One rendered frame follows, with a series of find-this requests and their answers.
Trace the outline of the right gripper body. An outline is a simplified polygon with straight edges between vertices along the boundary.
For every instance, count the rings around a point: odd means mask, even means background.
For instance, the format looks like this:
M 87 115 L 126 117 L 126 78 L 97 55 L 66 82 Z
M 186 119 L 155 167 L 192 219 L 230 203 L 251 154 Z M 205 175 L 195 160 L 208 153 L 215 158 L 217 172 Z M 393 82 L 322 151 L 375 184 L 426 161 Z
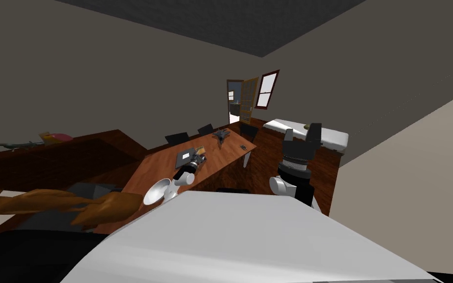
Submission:
M 317 141 L 282 141 L 283 159 L 287 161 L 308 161 L 315 157 Z

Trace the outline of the white bed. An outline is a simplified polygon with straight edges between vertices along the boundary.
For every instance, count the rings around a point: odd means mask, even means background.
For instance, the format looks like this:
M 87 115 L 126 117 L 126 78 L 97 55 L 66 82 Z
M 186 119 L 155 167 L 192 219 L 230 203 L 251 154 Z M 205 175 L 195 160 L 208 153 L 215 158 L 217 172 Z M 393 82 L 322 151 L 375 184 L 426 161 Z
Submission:
M 295 138 L 304 140 L 307 134 L 305 125 L 298 122 L 292 122 L 281 119 L 271 120 L 263 125 L 264 128 L 274 130 L 285 134 L 289 128 L 293 129 L 293 136 Z M 347 133 L 338 132 L 327 128 L 321 129 L 321 142 L 325 148 L 337 151 L 341 154 L 345 153 L 347 148 L 349 135 Z

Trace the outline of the grey laptop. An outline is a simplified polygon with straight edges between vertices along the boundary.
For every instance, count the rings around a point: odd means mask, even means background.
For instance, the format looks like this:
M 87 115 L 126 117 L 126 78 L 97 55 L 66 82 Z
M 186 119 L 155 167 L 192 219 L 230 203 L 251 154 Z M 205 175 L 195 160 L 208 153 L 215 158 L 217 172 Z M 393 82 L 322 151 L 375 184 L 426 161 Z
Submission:
M 193 147 L 180 151 L 176 156 L 175 168 L 179 169 L 180 167 L 189 163 L 195 153 L 196 153 L 196 149 Z

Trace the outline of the brown wooden table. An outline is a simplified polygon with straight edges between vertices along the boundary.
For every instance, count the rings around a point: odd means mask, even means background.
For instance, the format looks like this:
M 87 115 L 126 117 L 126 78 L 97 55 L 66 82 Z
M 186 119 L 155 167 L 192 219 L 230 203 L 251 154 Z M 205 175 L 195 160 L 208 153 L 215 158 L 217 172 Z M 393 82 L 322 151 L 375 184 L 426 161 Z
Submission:
M 240 145 L 244 145 L 247 150 L 243 150 Z M 145 157 L 122 191 L 144 196 L 154 183 L 164 178 L 171 179 L 175 175 L 177 172 L 175 168 L 176 156 L 180 151 L 199 146 L 205 147 L 207 160 L 200 166 L 194 183 L 190 186 L 181 187 L 180 193 L 204 183 L 207 178 L 256 148 L 256 145 L 231 129 L 221 149 L 219 149 L 218 140 L 214 136 L 199 137 Z

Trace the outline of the dark grey model plane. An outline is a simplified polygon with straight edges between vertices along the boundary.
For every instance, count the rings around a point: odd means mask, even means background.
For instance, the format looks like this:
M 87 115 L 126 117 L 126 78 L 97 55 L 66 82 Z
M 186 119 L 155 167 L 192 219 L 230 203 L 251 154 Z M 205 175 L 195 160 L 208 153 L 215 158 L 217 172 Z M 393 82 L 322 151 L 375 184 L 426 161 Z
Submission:
M 218 147 L 219 149 L 222 148 L 222 145 L 226 139 L 226 137 L 230 134 L 230 131 L 227 129 L 222 129 L 217 132 L 212 133 L 212 136 L 216 137 L 218 140 Z

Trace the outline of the red framed window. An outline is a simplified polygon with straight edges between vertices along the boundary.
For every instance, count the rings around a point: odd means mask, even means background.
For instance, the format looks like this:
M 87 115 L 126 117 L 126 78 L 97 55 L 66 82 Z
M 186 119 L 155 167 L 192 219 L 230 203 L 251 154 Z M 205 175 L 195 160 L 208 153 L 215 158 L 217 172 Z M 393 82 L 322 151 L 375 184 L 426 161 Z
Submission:
M 274 70 L 262 75 L 255 105 L 256 109 L 268 109 L 268 105 L 274 91 L 274 86 L 277 81 L 279 72 L 280 70 Z

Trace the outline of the wooden door with panes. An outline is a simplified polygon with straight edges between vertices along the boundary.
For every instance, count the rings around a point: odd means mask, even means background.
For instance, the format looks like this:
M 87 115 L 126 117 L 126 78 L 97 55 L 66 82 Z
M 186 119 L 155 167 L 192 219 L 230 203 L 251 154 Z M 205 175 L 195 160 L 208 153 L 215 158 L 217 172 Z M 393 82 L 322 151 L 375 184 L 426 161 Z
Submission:
M 255 93 L 257 89 L 258 77 L 245 80 L 241 85 L 240 96 L 240 121 L 250 124 L 252 107 L 254 104 Z

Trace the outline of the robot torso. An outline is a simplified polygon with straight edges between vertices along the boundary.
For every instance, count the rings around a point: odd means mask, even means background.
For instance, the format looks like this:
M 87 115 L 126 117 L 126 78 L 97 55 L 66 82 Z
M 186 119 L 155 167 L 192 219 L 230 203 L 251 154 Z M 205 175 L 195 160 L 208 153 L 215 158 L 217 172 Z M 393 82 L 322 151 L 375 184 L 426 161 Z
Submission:
M 186 191 L 110 234 L 60 283 L 435 283 L 291 197 Z

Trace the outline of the brown plant leaves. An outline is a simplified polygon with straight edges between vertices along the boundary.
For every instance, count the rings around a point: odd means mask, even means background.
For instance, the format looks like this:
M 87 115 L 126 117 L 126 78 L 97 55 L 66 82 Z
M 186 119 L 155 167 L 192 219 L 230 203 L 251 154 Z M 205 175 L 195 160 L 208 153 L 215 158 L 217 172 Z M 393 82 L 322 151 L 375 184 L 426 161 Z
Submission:
M 139 210 L 142 202 L 143 196 L 133 193 L 109 192 L 100 198 L 88 199 L 67 191 L 36 189 L 15 197 L 0 195 L 0 215 L 50 210 L 61 213 L 78 212 L 71 221 L 72 225 L 97 226 L 129 218 Z

